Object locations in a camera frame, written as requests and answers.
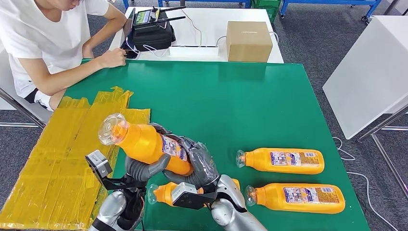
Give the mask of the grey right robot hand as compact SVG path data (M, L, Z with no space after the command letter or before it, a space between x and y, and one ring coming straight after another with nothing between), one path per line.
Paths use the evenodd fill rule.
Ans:
M219 178L219 172L211 158L207 147L185 136L169 134L168 137L176 140L183 147L188 156L193 172L187 176L163 170L164 176L171 182L179 184L182 182L192 184L196 189L210 185Z

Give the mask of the person's right hand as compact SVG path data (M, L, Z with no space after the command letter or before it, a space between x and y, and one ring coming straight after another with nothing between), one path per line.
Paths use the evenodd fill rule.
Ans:
M115 48L111 51L106 51L101 58L101 66L103 68L114 68L126 65L126 52L121 48Z

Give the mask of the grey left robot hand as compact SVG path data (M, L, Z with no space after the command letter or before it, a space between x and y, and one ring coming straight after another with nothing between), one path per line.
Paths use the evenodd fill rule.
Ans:
M146 164L126 156L125 171L127 175L131 176L136 181L137 187L141 188L147 185L147 182L151 177L165 170L169 161L170 155L168 154L163 154L152 164Z

